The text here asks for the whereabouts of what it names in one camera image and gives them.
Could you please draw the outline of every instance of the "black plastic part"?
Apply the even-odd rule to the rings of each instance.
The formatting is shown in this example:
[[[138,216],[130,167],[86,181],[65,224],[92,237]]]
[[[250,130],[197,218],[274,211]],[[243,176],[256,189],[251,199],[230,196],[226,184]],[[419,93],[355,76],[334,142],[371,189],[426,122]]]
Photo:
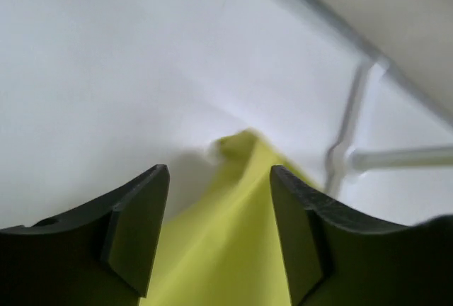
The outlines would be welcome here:
[[[282,166],[270,180],[293,305],[453,305],[452,216],[406,227],[349,208]]]
[[[168,193],[166,166],[33,227],[0,229],[0,305],[137,306]]]

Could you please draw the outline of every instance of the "yellow cloth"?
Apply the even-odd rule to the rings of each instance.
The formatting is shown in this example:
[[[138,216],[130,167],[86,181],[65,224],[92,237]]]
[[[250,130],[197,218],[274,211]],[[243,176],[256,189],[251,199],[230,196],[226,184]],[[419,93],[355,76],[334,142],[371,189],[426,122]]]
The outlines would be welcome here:
[[[269,182],[272,165],[290,165],[251,131],[218,146],[207,192],[161,231],[140,306],[290,305]]]

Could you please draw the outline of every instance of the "cloth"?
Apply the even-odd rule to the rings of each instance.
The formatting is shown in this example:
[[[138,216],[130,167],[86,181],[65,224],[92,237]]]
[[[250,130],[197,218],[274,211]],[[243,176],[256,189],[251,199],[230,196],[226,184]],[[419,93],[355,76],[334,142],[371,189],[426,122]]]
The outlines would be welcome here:
[[[269,173],[296,171],[250,130],[217,144],[224,163],[200,201],[164,225],[140,306],[290,305]]]

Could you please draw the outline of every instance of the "white rod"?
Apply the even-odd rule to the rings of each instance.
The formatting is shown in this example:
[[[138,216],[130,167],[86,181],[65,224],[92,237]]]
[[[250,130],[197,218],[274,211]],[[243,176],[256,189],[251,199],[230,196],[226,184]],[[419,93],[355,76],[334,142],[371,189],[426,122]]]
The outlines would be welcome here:
[[[453,146],[392,152],[355,152],[351,154],[350,164],[358,171],[378,168],[453,166]]]

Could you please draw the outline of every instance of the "white table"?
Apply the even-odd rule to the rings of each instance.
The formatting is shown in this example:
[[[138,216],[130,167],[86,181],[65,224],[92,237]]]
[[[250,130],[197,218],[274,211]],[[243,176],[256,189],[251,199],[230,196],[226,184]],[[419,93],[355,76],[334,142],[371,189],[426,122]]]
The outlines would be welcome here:
[[[297,0],[0,0],[0,31],[0,227],[158,163],[171,171],[175,215],[214,171],[211,142],[247,127],[322,185],[364,59]],[[394,92],[379,96],[367,146],[453,140]],[[373,174],[339,199],[403,223],[453,210],[451,169],[433,182],[400,174]]]

